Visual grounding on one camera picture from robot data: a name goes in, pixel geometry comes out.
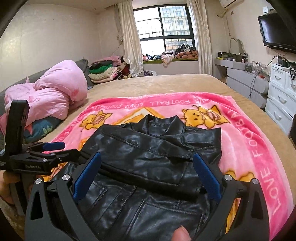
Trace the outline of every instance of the wall-mounted tv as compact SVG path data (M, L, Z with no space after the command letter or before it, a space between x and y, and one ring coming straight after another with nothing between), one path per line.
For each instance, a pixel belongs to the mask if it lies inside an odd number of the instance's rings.
M277 13L258 17L264 46L296 53L296 40Z

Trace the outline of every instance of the black leather jacket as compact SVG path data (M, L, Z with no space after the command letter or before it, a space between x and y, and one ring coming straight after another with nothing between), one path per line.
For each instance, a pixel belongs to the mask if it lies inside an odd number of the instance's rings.
M217 163L221 129L187 127L177 117L147 115L138 123L103 125L81 150L81 163L95 152L102 166L80 210L105 241L170 241L183 225L193 237L208 218L212 205L196 174L193 154ZM69 163L56 178L71 173ZM64 229L61 210L57 215Z

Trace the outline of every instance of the building window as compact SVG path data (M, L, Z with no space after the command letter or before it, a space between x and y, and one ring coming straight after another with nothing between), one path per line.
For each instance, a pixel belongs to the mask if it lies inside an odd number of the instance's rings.
M158 5L134 10L143 54L159 55L182 44L195 47L186 4Z

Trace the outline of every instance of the metal screw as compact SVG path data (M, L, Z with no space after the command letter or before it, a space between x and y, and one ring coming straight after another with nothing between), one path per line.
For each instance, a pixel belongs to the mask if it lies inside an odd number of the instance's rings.
M227 181L231 181L232 180L232 176L230 176L230 175L225 175L224 176L224 178L225 178L225 180L227 180Z
M70 178L70 175L69 175L69 174L66 174L66 175L64 175L64 176L62 177L62 179L63 179L64 181L69 180L69 178Z
M38 179L36 179L36 181L35 181L36 184L40 184L41 182L42 182L42 179L41 179L41 178L38 178Z
M252 182L253 182L254 184L258 184L258 183L259 183L258 179L256 179L256 178L253 178L253 179L252 179Z

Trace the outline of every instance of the white drawer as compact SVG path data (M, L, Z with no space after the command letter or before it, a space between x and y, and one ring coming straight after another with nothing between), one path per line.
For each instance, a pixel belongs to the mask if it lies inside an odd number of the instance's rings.
M267 99L265 112L274 120L275 123L288 136L292 127L293 118L282 108L277 107L271 99Z
M285 88L286 72L275 66L271 67L270 81L278 86Z
M293 96L290 97L285 94L277 85L269 85L267 96L272 99L277 106L282 107L291 116L294 116L296 113L296 97L293 98Z
M290 73L286 73L286 87L285 90L296 97L296 78L292 80Z

